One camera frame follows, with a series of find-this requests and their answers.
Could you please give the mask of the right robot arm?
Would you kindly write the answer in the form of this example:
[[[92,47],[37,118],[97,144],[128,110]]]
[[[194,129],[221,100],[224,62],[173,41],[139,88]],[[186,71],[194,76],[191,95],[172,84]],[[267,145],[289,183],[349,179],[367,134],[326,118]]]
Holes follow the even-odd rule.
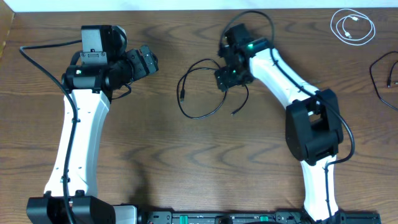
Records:
[[[226,30],[218,55],[226,65],[215,72],[221,91],[261,81],[285,109],[285,141],[300,162],[304,210],[312,222],[335,221],[333,163],[343,141],[338,100],[292,70],[266,38],[253,38],[244,24]]]

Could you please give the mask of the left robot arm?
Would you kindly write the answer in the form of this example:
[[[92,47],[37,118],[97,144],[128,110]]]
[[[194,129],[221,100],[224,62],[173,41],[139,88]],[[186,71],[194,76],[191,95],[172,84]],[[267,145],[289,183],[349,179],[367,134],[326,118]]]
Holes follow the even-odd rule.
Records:
[[[41,197],[28,200],[32,223],[142,223],[134,205],[111,205],[97,197],[97,161],[113,92],[158,71],[148,46],[127,49],[119,26],[81,28],[80,44],[61,79],[64,122],[52,174]]]

